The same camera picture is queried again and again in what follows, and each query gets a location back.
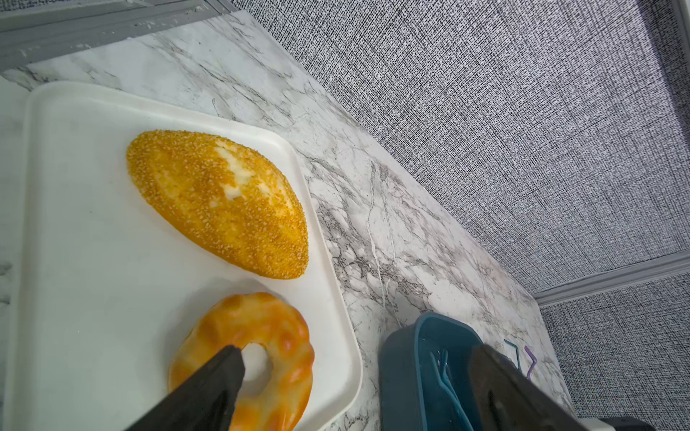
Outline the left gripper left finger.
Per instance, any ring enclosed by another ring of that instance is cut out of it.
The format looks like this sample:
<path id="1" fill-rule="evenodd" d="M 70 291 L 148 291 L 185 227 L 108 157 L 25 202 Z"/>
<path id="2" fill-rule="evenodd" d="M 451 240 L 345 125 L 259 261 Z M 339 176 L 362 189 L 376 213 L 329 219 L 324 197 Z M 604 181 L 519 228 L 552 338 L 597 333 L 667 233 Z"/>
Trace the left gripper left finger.
<path id="1" fill-rule="evenodd" d="M 241 350 L 222 348 L 129 431 L 228 430 L 244 373 Z"/>

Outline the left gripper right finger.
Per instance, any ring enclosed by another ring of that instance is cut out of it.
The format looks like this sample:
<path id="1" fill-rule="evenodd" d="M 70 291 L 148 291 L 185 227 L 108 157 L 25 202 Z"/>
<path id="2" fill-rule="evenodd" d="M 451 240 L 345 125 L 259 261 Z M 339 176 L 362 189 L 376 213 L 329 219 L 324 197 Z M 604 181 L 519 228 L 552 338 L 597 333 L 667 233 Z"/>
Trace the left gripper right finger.
<path id="1" fill-rule="evenodd" d="M 582 430 L 583 425 L 492 347 L 473 348 L 469 376 L 484 430 Z"/>

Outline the teal plastic storage box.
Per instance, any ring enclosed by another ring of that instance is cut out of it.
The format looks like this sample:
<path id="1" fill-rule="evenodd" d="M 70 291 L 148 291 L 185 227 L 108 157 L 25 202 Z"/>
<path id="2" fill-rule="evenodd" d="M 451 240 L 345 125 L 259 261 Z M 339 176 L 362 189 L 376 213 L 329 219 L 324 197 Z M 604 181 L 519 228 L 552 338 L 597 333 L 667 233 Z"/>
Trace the teal plastic storage box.
<path id="1" fill-rule="evenodd" d="M 474 430 L 482 430 L 469 376 L 473 348 L 483 340 L 461 321 L 427 312 L 393 332 L 379 352 L 383 430 L 462 430 L 434 375 L 431 355 L 448 352 L 453 387 Z"/>

